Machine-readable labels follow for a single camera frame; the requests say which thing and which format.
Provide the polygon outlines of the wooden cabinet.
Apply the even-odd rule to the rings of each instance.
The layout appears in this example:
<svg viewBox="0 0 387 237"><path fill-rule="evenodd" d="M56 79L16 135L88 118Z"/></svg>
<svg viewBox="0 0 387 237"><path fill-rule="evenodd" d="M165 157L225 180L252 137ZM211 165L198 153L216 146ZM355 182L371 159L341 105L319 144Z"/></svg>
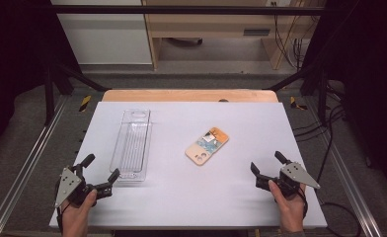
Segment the wooden cabinet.
<svg viewBox="0 0 387 237"><path fill-rule="evenodd" d="M327 0L141 0L144 6L323 7ZM178 15L147 14L152 52L159 55L165 38L260 39L271 67L277 70L295 39L309 40L318 25L317 16Z"/></svg>

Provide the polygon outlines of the white cabinet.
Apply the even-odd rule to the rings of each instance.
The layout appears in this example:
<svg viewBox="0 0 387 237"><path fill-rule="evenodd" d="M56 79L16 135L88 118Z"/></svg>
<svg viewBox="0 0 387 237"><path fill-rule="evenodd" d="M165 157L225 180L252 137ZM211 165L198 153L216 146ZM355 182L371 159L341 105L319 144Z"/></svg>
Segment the white cabinet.
<svg viewBox="0 0 387 237"><path fill-rule="evenodd" d="M58 14L79 64L151 64L142 14Z"/></svg>

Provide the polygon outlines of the wooden table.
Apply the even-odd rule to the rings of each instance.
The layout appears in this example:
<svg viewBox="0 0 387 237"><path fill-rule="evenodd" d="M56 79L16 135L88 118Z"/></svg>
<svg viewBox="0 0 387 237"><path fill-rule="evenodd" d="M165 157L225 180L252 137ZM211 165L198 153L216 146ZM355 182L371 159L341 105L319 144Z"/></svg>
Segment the wooden table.
<svg viewBox="0 0 387 237"><path fill-rule="evenodd" d="M278 98L271 90L250 89L125 89L109 90L103 102L259 102L277 103Z"/></svg>

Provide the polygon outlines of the black frame crossbar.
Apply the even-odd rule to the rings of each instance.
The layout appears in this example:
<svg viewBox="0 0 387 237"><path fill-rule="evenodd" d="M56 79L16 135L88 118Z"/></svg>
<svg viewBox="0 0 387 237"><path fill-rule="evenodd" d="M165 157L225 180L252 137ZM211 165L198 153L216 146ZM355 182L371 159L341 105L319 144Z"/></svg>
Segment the black frame crossbar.
<svg viewBox="0 0 387 237"><path fill-rule="evenodd" d="M53 5L49 10L57 14L188 14L188 15L281 15L322 16L325 8L301 7L218 7L218 6L108 6Z"/></svg>

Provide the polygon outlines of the black frame strut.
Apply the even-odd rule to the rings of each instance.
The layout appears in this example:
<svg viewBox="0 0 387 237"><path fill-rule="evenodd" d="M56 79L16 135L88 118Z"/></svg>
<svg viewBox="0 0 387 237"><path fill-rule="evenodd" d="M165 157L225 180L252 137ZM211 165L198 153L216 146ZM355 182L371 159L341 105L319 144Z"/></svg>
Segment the black frame strut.
<svg viewBox="0 0 387 237"><path fill-rule="evenodd" d="M108 88L84 76L81 72L73 70L64 64L51 63L44 69L45 92L45 125L49 125L54 118L53 86L56 86L62 95L70 95L74 87L69 79L74 78L98 92L107 92Z"/></svg>
<svg viewBox="0 0 387 237"><path fill-rule="evenodd" d="M311 96L318 91L317 117L322 125L326 124L326 102L327 102L327 73L324 68L316 63L311 63L286 79L269 87L269 90L277 92L285 86L302 79L300 93L303 96Z"/></svg>

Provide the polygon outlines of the person's left hand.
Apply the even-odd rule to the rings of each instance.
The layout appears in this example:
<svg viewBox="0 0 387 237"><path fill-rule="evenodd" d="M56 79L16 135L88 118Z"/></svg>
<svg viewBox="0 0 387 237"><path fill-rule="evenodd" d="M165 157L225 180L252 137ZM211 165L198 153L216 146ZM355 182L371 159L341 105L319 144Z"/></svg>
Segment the person's left hand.
<svg viewBox="0 0 387 237"><path fill-rule="evenodd" d="M63 237L86 237L89 212L96 201L97 191L92 190L79 207L67 200L61 206Z"/></svg>

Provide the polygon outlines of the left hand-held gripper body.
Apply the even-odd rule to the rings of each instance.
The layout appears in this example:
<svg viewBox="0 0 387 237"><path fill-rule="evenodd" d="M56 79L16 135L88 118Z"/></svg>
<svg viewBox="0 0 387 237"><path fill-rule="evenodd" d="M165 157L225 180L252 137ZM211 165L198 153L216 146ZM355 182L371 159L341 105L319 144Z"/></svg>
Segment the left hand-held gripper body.
<svg viewBox="0 0 387 237"><path fill-rule="evenodd" d="M84 178L80 178L69 168L64 168L58 180L54 206L60 207L66 200L80 206L92 189Z"/></svg>

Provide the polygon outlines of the person's right hand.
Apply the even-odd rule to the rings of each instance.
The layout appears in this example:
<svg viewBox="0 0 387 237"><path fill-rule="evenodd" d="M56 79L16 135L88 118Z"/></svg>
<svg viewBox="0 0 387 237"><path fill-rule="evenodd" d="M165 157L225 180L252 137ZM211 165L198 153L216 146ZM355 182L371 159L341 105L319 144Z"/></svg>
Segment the person's right hand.
<svg viewBox="0 0 387 237"><path fill-rule="evenodd" d="M285 197L278 185L269 181L272 196L279 210L279 228L282 234L297 233L303 231L305 186L300 185L299 194Z"/></svg>

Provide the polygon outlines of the aluminium rail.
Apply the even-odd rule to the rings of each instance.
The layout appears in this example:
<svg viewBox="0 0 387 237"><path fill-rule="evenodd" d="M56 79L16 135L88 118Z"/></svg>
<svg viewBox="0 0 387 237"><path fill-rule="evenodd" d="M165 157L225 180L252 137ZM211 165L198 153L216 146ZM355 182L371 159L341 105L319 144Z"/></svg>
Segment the aluminium rail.
<svg viewBox="0 0 387 237"><path fill-rule="evenodd" d="M333 166L354 211L356 219L366 237L382 237L382 233L373 217L362 193L351 175L342 155L333 140L333 131L329 129L322 134L327 146L327 154L331 156Z"/></svg>
<svg viewBox="0 0 387 237"><path fill-rule="evenodd" d="M61 95L55 105L54 114L51 121L43 127L43 130L39 134L39 138L34 144L30 154L28 155L25 163L23 164L19 174L17 175L13 185L9 192L6 194L2 203L0 204L0 234L2 233L12 211L14 210L30 176L33 173L35 166L37 165L42 152L44 151L50 137L55 130L58 121L60 120L65 105L68 102L69 97Z"/></svg>

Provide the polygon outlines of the clear plastic tray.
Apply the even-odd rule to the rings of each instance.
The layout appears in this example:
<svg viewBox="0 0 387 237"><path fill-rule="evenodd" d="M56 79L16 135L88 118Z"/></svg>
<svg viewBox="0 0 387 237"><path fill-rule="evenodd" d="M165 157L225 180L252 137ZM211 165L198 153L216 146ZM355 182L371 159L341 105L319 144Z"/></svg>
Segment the clear plastic tray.
<svg viewBox="0 0 387 237"><path fill-rule="evenodd" d="M144 182L152 123L149 110L125 110L122 115L110 171L119 170L119 183Z"/></svg>

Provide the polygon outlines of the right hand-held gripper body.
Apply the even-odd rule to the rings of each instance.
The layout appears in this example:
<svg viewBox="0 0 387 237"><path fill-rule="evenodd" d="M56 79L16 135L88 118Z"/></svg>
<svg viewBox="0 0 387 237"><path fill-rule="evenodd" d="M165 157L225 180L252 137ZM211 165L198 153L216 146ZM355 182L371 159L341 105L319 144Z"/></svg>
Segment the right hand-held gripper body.
<svg viewBox="0 0 387 237"><path fill-rule="evenodd" d="M277 184L286 198L303 194L302 185L315 189L321 188L316 180L297 162L290 162L280 169Z"/></svg>

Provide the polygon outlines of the dark object under desk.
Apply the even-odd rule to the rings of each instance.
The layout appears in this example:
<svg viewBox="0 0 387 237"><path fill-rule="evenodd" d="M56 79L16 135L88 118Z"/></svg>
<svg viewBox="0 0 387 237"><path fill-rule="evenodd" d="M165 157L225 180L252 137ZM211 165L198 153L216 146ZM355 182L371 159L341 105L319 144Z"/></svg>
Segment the dark object under desk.
<svg viewBox="0 0 387 237"><path fill-rule="evenodd" d="M203 39L175 39L167 38L167 41L176 46L198 46L203 43Z"/></svg>

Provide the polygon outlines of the black curtain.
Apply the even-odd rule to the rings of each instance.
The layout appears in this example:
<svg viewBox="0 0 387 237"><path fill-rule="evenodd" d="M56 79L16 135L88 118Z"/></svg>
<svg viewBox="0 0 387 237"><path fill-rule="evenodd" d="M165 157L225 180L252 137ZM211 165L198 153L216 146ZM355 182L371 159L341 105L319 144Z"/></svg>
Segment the black curtain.
<svg viewBox="0 0 387 237"><path fill-rule="evenodd" d="M0 137L20 94L43 84L43 56L80 67L56 14L39 10L51 0L0 0Z"/></svg>
<svg viewBox="0 0 387 237"><path fill-rule="evenodd" d="M387 179L387 0L326 0L304 63L321 62L345 85L345 102L369 156Z"/></svg>

